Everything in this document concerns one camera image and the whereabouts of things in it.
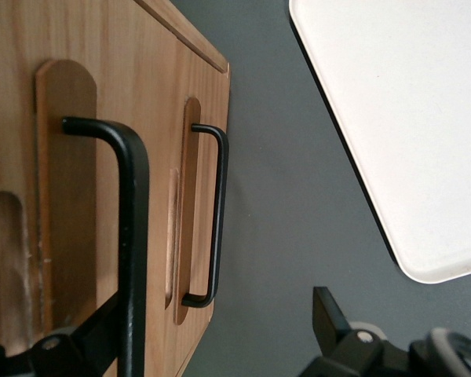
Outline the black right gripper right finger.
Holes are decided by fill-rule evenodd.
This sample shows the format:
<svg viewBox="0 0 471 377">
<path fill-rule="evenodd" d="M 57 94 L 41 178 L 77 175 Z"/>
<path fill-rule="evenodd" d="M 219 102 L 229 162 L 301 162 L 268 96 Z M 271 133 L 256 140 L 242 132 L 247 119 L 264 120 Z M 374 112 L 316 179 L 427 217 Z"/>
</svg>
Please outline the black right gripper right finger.
<svg viewBox="0 0 471 377">
<path fill-rule="evenodd" d="M 321 355 L 302 376 L 369 376 L 382 364 L 382 341 L 351 327 L 327 287 L 314 287 L 312 327 Z"/>
</svg>

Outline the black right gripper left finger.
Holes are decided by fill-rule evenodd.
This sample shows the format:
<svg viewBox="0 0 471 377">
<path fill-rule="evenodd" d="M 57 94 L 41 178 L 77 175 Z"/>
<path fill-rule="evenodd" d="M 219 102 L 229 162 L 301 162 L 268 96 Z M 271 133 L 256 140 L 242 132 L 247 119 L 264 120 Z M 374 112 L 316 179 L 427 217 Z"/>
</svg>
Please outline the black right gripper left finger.
<svg viewBox="0 0 471 377">
<path fill-rule="evenodd" d="M 54 333 L 31 348 L 36 376 L 102 376 L 118 354 L 118 296 L 69 334 Z"/>
</svg>

